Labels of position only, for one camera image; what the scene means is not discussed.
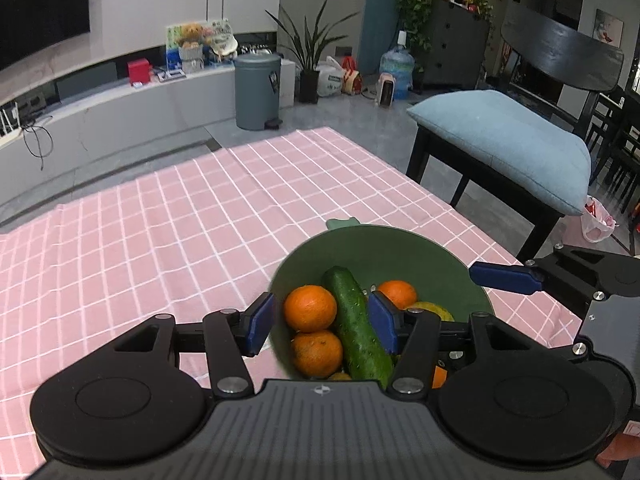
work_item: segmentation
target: human hand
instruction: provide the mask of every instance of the human hand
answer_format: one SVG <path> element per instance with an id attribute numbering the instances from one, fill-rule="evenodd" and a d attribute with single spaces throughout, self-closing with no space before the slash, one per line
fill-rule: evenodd
<path id="1" fill-rule="evenodd" d="M 640 438 L 628 434 L 617 434 L 605 449 L 596 457 L 596 462 L 603 467 L 609 467 L 615 460 L 629 460 L 640 456 Z"/>

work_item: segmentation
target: red box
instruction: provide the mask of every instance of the red box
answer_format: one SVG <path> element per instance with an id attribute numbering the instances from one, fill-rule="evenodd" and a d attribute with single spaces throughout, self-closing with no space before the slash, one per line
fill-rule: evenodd
<path id="1" fill-rule="evenodd" d="M 127 63 L 127 67 L 129 69 L 129 83 L 137 83 L 140 82 L 142 84 L 147 84 L 151 81 L 151 75 L 149 74 L 149 69 L 151 65 L 146 59 L 137 59 L 135 61 L 129 61 Z"/>

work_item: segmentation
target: black cabinet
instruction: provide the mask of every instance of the black cabinet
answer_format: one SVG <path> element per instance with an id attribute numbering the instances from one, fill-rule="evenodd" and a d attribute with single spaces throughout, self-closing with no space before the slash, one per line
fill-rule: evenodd
<path id="1" fill-rule="evenodd" d="M 463 7 L 433 0 L 426 34 L 431 41 L 431 51 L 415 56 L 424 72 L 414 73 L 414 89 L 475 88 L 484 60 L 489 22 Z"/>

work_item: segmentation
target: black tv screen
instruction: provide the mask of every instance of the black tv screen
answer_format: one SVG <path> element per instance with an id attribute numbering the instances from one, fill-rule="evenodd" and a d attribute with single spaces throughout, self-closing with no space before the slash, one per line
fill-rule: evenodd
<path id="1" fill-rule="evenodd" d="M 0 0 L 0 70 L 89 32 L 89 0 Z"/>

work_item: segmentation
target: black flower pot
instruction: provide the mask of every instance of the black flower pot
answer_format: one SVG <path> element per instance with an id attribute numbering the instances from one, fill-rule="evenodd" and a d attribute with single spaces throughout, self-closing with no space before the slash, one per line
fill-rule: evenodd
<path id="1" fill-rule="evenodd" d="M 300 73 L 300 94 L 298 99 L 301 103 L 316 104 L 318 102 L 319 75 L 320 72 L 318 70 Z"/>

